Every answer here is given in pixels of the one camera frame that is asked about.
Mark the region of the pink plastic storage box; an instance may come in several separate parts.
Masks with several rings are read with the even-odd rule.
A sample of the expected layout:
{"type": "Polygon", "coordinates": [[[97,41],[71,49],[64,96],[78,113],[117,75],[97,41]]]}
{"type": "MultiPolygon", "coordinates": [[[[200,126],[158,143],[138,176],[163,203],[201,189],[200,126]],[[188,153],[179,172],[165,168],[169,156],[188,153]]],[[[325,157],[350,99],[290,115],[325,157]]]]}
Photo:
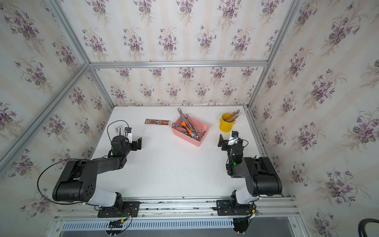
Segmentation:
{"type": "Polygon", "coordinates": [[[171,124],[171,129],[174,135],[182,138],[183,140],[200,147],[205,137],[208,134],[210,125],[188,116],[184,115],[186,122],[179,117],[175,122],[171,124]]]}

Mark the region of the orange handled adjustable wrench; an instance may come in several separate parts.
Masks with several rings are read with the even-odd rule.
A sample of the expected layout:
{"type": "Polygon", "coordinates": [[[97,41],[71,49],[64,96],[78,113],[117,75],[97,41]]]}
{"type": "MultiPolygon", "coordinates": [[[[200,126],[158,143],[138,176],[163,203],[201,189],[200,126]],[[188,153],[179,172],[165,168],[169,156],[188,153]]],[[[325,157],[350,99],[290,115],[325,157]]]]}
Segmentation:
{"type": "Polygon", "coordinates": [[[184,121],[182,121],[181,122],[181,125],[182,125],[182,128],[185,128],[186,129],[186,131],[187,131],[187,134],[191,137],[191,138],[193,138],[193,139],[195,139],[195,133],[193,132],[193,130],[184,122],[184,121]]]}

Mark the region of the large silver adjustable wrench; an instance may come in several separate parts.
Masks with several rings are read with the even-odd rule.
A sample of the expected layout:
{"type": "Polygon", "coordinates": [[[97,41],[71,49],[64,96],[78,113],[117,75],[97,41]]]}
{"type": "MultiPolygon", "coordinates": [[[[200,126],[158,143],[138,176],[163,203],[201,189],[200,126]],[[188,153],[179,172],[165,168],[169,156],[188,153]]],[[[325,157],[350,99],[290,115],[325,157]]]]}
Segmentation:
{"type": "Polygon", "coordinates": [[[184,115],[184,113],[182,112],[182,109],[181,108],[178,108],[177,109],[178,112],[179,112],[179,115],[182,119],[182,121],[184,121],[192,130],[193,132],[195,133],[195,140],[198,140],[198,133],[197,131],[195,130],[195,128],[191,125],[191,123],[187,120],[186,116],[184,115]]]}

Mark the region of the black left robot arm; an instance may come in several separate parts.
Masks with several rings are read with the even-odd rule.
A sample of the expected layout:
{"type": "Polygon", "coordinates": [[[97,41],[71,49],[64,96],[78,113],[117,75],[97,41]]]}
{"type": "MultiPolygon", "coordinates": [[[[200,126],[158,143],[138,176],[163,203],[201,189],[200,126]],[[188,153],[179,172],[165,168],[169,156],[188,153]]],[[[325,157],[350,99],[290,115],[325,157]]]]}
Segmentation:
{"type": "Polygon", "coordinates": [[[97,176],[109,171],[122,169],[131,151],[142,149],[142,138],[129,142],[123,135],[114,137],[111,150],[105,158],[68,161],[52,193],[54,201],[83,202],[100,207],[121,210],[122,196],[96,187],[97,176]]]}

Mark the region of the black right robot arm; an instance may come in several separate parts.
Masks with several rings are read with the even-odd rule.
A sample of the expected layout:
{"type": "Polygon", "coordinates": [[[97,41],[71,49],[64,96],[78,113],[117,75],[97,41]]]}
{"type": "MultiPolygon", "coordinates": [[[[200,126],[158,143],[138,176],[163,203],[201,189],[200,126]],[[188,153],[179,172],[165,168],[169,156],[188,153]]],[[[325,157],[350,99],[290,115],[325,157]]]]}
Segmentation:
{"type": "Polygon", "coordinates": [[[232,205],[251,204],[261,196],[274,196],[282,193],[282,182],[268,157],[246,157],[243,154],[245,140],[234,135],[224,139],[221,135],[218,147],[226,151],[227,175],[245,180],[245,188],[233,191],[232,205]]]}

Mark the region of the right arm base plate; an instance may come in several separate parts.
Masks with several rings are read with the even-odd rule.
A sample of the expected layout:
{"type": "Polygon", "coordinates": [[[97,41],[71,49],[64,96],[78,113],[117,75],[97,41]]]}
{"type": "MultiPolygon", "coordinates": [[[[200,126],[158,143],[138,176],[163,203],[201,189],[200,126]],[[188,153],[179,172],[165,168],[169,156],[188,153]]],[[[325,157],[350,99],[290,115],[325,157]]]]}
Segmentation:
{"type": "Polygon", "coordinates": [[[254,214],[256,205],[252,203],[238,204],[231,199],[216,200],[216,210],[218,216],[248,216],[254,214]]]}

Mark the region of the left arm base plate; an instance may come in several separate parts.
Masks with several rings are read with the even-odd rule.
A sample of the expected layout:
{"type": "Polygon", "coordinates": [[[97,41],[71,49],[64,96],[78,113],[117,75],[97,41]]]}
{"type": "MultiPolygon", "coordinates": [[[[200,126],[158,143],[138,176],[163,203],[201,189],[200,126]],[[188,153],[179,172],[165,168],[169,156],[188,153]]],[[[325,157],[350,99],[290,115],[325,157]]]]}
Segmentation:
{"type": "Polygon", "coordinates": [[[100,207],[98,218],[121,218],[132,216],[137,217],[140,207],[139,201],[124,201],[121,207],[100,207]]]}

